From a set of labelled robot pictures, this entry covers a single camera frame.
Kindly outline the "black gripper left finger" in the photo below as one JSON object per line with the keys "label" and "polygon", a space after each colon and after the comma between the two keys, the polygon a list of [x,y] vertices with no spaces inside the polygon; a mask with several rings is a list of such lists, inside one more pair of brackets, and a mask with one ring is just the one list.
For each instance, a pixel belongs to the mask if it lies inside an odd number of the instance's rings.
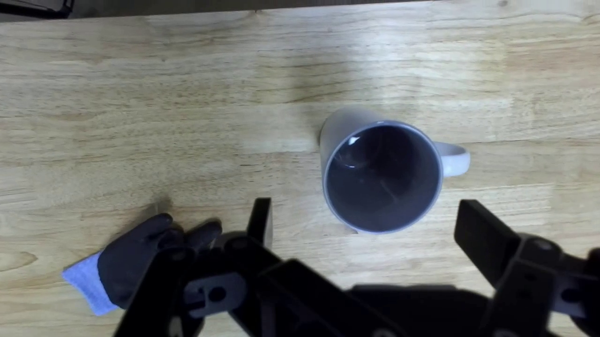
{"label": "black gripper left finger", "polygon": [[271,242],[269,206],[269,199],[256,199],[247,223],[247,236],[260,246],[268,246]]}

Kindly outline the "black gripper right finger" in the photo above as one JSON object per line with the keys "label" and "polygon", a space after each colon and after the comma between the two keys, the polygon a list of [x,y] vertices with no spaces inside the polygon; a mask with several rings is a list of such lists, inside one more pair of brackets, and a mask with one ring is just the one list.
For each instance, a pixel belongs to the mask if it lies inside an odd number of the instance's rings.
{"label": "black gripper right finger", "polygon": [[493,289],[519,283],[513,257],[521,238],[481,202],[459,202],[453,240]]}

